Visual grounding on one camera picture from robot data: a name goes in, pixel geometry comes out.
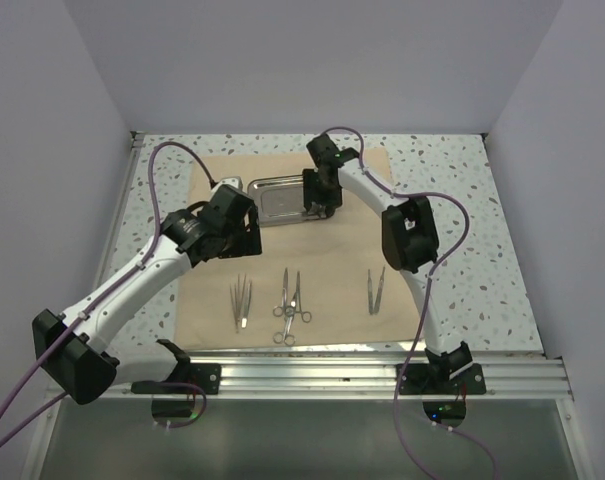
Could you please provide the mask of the steel instrument tray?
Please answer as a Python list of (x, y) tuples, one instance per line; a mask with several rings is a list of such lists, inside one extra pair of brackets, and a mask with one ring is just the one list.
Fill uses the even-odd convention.
[(261, 227), (324, 220), (335, 213), (317, 204), (306, 209), (302, 175), (255, 179), (249, 183), (247, 193), (257, 206)]

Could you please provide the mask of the pointed steel tweezers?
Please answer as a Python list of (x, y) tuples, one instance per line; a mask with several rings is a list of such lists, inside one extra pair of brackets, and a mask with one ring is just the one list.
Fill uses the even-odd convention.
[(237, 276), (235, 283), (230, 287), (231, 307), (234, 318), (235, 332), (238, 333), (242, 324), (244, 287), (240, 276)]

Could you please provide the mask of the blunt steel forceps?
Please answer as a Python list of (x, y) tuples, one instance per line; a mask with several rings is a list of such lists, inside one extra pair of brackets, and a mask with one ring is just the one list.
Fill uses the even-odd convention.
[(252, 281), (249, 280), (242, 286), (240, 295), (240, 328), (245, 329), (248, 324), (248, 317), (252, 301)]

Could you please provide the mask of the steel surgical scissors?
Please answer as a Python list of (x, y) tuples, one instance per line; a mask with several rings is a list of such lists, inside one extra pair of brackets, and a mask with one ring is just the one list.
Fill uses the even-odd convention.
[(273, 341), (275, 344), (294, 346), (296, 343), (295, 336), (291, 333), (291, 327), (294, 321), (296, 313), (296, 299), (293, 298), (289, 303), (284, 306), (276, 306), (273, 309), (273, 315), (275, 317), (282, 317), (284, 319), (284, 327), (281, 331), (275, 332), (273, 335)]
[(280, 303), (273, 308), (272, 313), (274, 317), (289, 316), (293, 313), (293, 306), (289, 299), (289, 274), (287, 268), (284, 269), (283, 273)]

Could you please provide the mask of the steel scalpel handle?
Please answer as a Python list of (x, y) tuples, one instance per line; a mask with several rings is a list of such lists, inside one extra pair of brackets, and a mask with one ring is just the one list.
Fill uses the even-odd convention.
[(376, 295), (373, 300), (372, 313), (374, 315), (377, 315), (381, 308), (382, 295), (383, 295), (384, 283), (385, 283), (385, 273), (386, 273), (386, 267), (383, 267), (379, 281), (378, 281)]
[(373, 281), (371, 270), (367, 270), (367, 302), (368, 302), (368, 314), (374, 314), (374, 298), (373, 298)]

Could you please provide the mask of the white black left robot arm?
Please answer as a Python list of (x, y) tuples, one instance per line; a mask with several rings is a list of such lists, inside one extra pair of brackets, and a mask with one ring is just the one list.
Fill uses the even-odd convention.
[(238, 177), (218, 183), (209, 200), (167, 215), (158, 235), (97, 290), (59, 314), (48, 309), (32, 322), (39, 365), (77, 404), (123, 383), (157, 382), (167, 392), (190, 379), (187, 354), (173, 342), (124, 353), (111, 348), (117, 333), (166, 285), (211, 259), (262, 252), (258, 210)]

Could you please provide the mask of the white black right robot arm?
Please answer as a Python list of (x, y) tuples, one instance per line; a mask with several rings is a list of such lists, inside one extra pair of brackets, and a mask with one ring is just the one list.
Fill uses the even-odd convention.
[[(416, 337), (425, 341), (429, 384), (439, 392), (452, 391), (471, 367), (472, 355), (465, 341), (443, 331), (430, 303), (436, 269), (469, 234), (468, 211), (447, 194), (397, 192), (364, 161), (362, 150), (339, 149), (327, 131), (313, 138), (306, 148), (314, 164), (303, 171), (306, 213), (322, 219), (332, 217), (343, 204), (343, 192), (348, 191), (380, 218), (383, 256), (401, 274), (419, 306)], [(440, 241), (431, 197), (451, 202), (463, 215), (462, 236), (443, 255), (438, 253)]]

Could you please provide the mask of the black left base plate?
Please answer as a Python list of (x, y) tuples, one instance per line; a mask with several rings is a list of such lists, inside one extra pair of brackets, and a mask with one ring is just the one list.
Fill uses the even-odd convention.
[(131, 392), (150, 395), (191, 394), (194, 392), (192, 386), (196, 386), (206, 395), (217, 395), (221, 379), (220, 364), (191, 363), (179, 367), (167, 380), (134, 382)]

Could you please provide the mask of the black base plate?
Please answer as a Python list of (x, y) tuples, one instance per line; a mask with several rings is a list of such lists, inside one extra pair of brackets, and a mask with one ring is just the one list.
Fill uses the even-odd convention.
[(134, 382), (131, 392), (150, 395), (191, 394), (194, 392), (192, 386), (196, 386), (206, 395), (217, 395), (221, 379), (220, 364), (191, 363), (179, 367), (167, 380)]
[(411, 363), (404, 373), (402, 365), (396, 365), (396, 377), (400, 381), (400, 395), (484, 395), (487, 387), (482, 366), (473, 363), (470, 368), (452, 380), (438, 380), (428, 364)]

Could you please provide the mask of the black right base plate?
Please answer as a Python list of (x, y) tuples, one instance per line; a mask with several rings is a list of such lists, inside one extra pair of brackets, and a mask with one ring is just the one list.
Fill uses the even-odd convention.
[(411, 363), (404, 373), (402, 365), (396, 365), (396, 377), (400, 381), (400, 395), (484, 395), (487, 387), (482, 366), (473, 363), (470, 368), (452, 380), (438, 380), (428, 364)]

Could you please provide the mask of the aluminium extrusion rail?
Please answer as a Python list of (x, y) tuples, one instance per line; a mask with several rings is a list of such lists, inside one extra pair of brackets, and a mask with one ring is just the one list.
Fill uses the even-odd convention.
[[(427, 396), (399, 394), (397, 364), (402, 365), (401, 373), (411, 363), (429, 365), (426, 355), (418, 352), (292, 347), (201, 350), (186, 354), (189, 364), (221, 365), (219, 393), (205, 395), (223, 399), (565, 399), (572, 395), (563, 362), (541, 356), (474, 355), (473, 363), (482, 366), (486, 394)], [(132, 384), (111, 386), (102, 395), (116, 391), (132, 393)]]

